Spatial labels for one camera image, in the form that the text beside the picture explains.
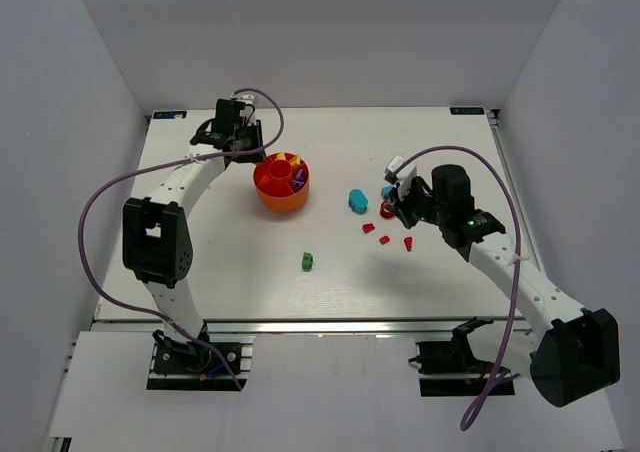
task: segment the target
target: orange bowl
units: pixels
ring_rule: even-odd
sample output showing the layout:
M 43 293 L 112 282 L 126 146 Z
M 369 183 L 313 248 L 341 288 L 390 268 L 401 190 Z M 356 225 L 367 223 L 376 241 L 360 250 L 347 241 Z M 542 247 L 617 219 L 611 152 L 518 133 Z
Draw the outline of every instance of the orange bowl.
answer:
M 276 212 L 292 212 L 302 207 L 309 197 L 309 167 L 300 159 L 299 165 L 292 164 L 296 154 L 284 152 L 285 159 L 277 159 L 278 154 L 272 154 L 258 165 L 253 171 L 253 183 L 260 201 L 269 209 Z M 305 184 L 294 190 L 292 181 L 298 171 L 302 169 L 306 178 Z

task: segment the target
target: red block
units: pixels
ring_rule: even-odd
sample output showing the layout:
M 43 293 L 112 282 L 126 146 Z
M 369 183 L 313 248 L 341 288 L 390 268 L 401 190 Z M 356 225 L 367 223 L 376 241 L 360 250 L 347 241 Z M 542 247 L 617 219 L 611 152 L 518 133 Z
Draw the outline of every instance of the red block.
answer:
M 385 219 L 393 219 L 395 217 L 395 215 L 393 215 L 393 212 L 389 212 L 387 209 L 384 208 L 384 206 L 389 202 L 388 199 L 385 199 L 382 201 L 382 204 L 380 204 L 380 216 L 385 218 Z

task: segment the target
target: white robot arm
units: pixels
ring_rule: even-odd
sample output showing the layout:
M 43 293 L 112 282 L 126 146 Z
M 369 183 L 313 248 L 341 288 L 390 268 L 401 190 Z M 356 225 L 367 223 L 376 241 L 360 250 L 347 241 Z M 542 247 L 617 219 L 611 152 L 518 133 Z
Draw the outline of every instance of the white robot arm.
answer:
M 231 162 L 259 163 L 264 150 L 255 154 L 198 157 L 215 150 L 251 151 L 262 146 L 262 127 L 254 118 L 255 97 L 220 99 L 216 117 L 203 123 L 190 141 L 192 162 L 177 167 L 144 199 L 131 198 L 123 208 L 123 262 L 151 293 L 160 312 L 192 337 L 209 342 L 206 323 L 197 312 L 187 273 L 193 263 L 193 248 L 187 217 L 211 182 Z M 154 338 L 171 350 L 187 371 L 206 366 L 209 351 L 187 342 L 170 324 Z
M 518 258 L 514 244 L 495 217 L 475 208 L 465 170 L 433 169 L 432 190 L 415 167 L 396 174 L 403 162 L 396 156 L 387 166 L 386 179 L 395 185 L 387 209 L 406 228 L 418 222 L 438 226 L 450 247 L 510 297 Z M 520 263 L 517 306 L 532 333 L 511 334 L 502 365 L 531 378 L 551 404 L 562 407 L 619 380 L 618 328 L 605 309 L 587 310 L 527 261 Z M 412 362 L 423 371 L 473 370 L 478 362 L 495 359 L 503 333 L 503 325 L 472 319 L 453 332 L 451 354 L 445 356 L 455 357 L 455 364 L 438 363 L 441 353 L 422 349 Z

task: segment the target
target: blue toy piece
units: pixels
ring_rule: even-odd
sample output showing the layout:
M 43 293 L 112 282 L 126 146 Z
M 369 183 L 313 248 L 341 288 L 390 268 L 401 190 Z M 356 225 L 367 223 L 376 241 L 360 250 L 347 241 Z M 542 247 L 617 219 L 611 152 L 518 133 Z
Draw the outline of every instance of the blue toy piece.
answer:
M 393 185 L 387 185 L 386 187 L 382 188 L 382 190 L 380 191 L 380 195 L 383 199 L 389 198 L 389 192 L 391 192 L 391 189 L 393 189 Z
M 364 214 L 367 211 L 369 201 L 360 189 L 353 189 L 349 192 L 349 207 L 356 214 Z

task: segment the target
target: wire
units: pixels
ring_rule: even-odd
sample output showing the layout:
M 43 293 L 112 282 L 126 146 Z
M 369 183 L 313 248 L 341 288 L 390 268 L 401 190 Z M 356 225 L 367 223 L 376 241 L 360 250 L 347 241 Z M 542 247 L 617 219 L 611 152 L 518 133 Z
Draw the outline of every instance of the wire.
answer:
M 193 372 L 194 374 L 197 374 L 198 372 L 202 372 L 204 369 L 207 368 L 207 365 L 209 365 L 211 363 L 211 350 L 209 350 L 209 358 L 207 359 L 207 363 L 204 364 L 202 367 L 200 367 L 198 370 L 193 370 L 190 369 L 189 367 L 185 367 L 185 369 L 187 369 L 189 372 Z
M 211 376 L 219 371 L 222 367 L 224 367 L 224 364 L 218 364 L 213 369 L 207 370 L 204 374 L 200 375 L 200 381 L 202 382 L 203 380 L 210 379 Z
M 518 214 L 516 212 L 515 204 L 513 203 L 513 199 L 511 198 L 511 194 L 509 193 L 509 189 L 505 185 L 504 181 L 496 171 L 496 169 L 480 154 L 477 152 L 467 149 L 466 147 L 460 147 L 457 145 L 441 145 L 438 147 L 430 147 L 428 149 L 424 149 L 417 154 L 409 157 L 397 170 L 396 174 L 404 169 L 411 162 L 416 160 L 423 155 L 429 154 L 431 152 L 439 152 L 442 150 L 456 150 L 459 152 L 465 152 L 467 154 L 473 155 L 476 159 L 484 164 L 484 166 L 489 169 L 491 175 L 496 179 L 498 185 L 502 189 L 502 193 L 507 199 L 507 203 L 509 204 L 509 210 L 511 211 L 511 216 L 513 217 L 513 225 L 515 227 L 516 240 L 515 240 L 515 255 L 516 260 L 514 262 L 514 270 L 513 270 L 513 282 L 511 284 L 511 296 L 510 296 L 510 304 L 509 304 L 509 314 L 507 315 L 507 325 L 504 329 L 504 334 L 502 335 L 502 341 L 500 342 L 500 348 L 498 349 L 498 354 L 496 355 L 496 359 L 493 363 L 493 367 L 491 368 L 491 373 L 489 374 L 489 378 L 485 383 L 482 392 L 478 397 L 476 397 L 469 408 L 462 415 L 462 420 L 460 421 L 460 430 L 466 431 L 473 425 L 478 414 L 482 410 L 484 403 L 487 400 L 487 397 L 491 393 L 491 390 L 496 387 L 503 380 L 513 380 L 517 378 L 518 374 L 515 374 L 507 379 L 505 379 L 506 372 L 500 373 L 500 367 L 502 366 L 502 359 L 507 351 L 507 345 L 509 344 L 509 337 L 511 336 L 511 330 L 513 329 L 513 322 L 516 316 L 516 303 L 518 300 L 518 285 L 520 283 L 520 253 L 522 249 L 522 234 L 520 233 L 520 221 L 518 220 Z
M 482 375 L 478 377 L 475 381 L 480 382 L 482 379 L 484 379 L 487 376 L 488 373 L 489 373 L 489 364 L 487 363 L 487 365 L 484 366 L 484 372 L 482 372 Z
M 273 139 L 271 139 L 269 142 L 267 142 L 265 145 L 263 145 L 261 147 L 258 147 L 256 149 L 253 149 L 253 150 L 242 150 L 242 151 L 235 150 L 235 151 L 230 151 L 230 152 L 214 152 L 214 153 L 211 153 L 211 154 L 201 155 L 201 156 L 198 157 L 198 160 L 208 160 L 208 159 L 213 159 L 213 158 L 216 158 L 216 157 L 227 157 L 227 156 L 231 156 L 231 155 L 239 156 L 239 155 L 255 154 L 257 152 L 261 152 L 261 151 L 265 150 L 268 147 L 271 147 L 280 138 L 280 136 L 282 135 L 282 131 L 284 130 L 284 115 L 282 115 L 282 110 L 280 109 L 280 106 L 276 103 L 276 101 L 269 94 L 267 94 L 266 92 L 263 92 L 262 90 L 256 89 L 256 88 L 253 88 L 253 87 L 244 87 L 242 89 L 238 89 L 233 93 L 233 96 L 236 96 L 236 95 L 241 94 L 243 92 L 254 92 L 254 93 L 262 95 L 276 109 L 276 112 L 278 113 L 278 117 L 280 119 L 280 128 L 278 129 L 278 132 L 276 133 L 275 137 Z M 95 291 L 103 299 L 105 299 L 107 302 L 111 302 L 114 305 L 122 307 L 123 309 L 132 310 L 134 312 L 142 312 L 142 313 L 145 313 L 145 314 L 149 314 L 149 315 L 153 315 L 155 317 L 158 317 L 162 321 L 164 321 L 164 322 L 168 323 L 169 325 L 171 325 L 171 327 L 173 327 L 174 330 L 176 332 L 178 332 L 180 335 L 182 335 L 185 339 L 189 340 L 190 342 L 193 342 L 194 344 L 198 344 L 198 345 L 210 350 L 211 352 L 213 352 L 220 359 L 220 361 L 222 362 L 222 365 L 224 366 L 224 368 L 227 370 L 227 372 L 231 376 L 231 379 L 233 380 L 233 382 L 236 385 L 236 387 L 238 388 L 238 390 L 242 390 L 242 385 L 238 381 L 238 378 L 235 376 L 235 374 L 231 370 L 231 367 L 229 367 L 229 364 L 227 363 L 226 359 L 224 358 L 224 356 L 220 353 L 220 351 L 217 348 L 215 348 L 211 344 L 208 344 L 207 342 L 204 342 L 204 341 L 202 341 L 200 339 L 197 339 L 196 337 L 193 337 L 186 330 L 184 330 L 182 327 L 180 327 L 178 324 L 176 324 L 173 321 L 173 319 L 171 319 L 171 317 L 169 317 L 168 315 L 166 315 L 166 314 L 164 314 L 164 313 L 162 313 L 160 311 L 153 310 L 153 309 L 147 309 L 146 307 L 138 307 L 136 305 L 127 304 L 126 302 L 122 302 L 121 300 L 118 300 L 115 297 L 112 297 L 111 295 L 109 295 L 100 286 L 100 284 L 98 283 L 98 280 L 93 275 L 91 267 L 89 266 L 89 260 L 87 258 L 87 252 L 86 252 L 85 243 L 84 243 L 85 223 L 87 221 L 87 216 L 89 215 L 89 210 L 91 209 L 91 206 L 98 199 L 98 197 L 100 197 L 102 195 L 102 193 L 104 191 L 106 191 L 110 187 L 112 187 L 112 186 L 114 186 L 114 185 L 116 185 L 116 184 L 118 184 L 118 183 L 120 183 L 120 182 L 122 182 L 124 180 L 130 179 L 132 177 L 137 177 L 138 175 L 142 175 L 142 174 L 148 174 L 149 172 L 155 172 L 157 170 L 168 169 L 170 167 L 177 167 L 177 166 L 181 166 L 181 165 L 187 165 L 187 164 L 189 164 L 191 162 L 192 162 L 192 160 L 187 158 L 187 159 L 181 159 L 181 160 L 174 160 L 173 162 L 167 162 L 166 164 L 154 165 L 152 167 L 147 167 L 147 168 L 144 168 L 144 169 L 134 170 L 133 172 L 128 172 L 128 173 L 123 174 L 123 175 L 121 175 L 119 177 L 116 177 L 115 179 L 111 179 L 109 182 L 107 182 L 102 187 L 100 187 L 98 190 L 96 190 L 93 193 L 93 195 L 89 198 L 89 200 L 85 204 L 84 208 L 82 209 L 82 213 L 80 214 L 80 220 L 78 221 L 78 252 L 80 253 L 80 261 L 82 262 L 82 268 L 84 269 L 84 273 L 86 274 L 87 279 L 89 280 L 89 283 L 92 285 L 92 287 L 95 289 Z

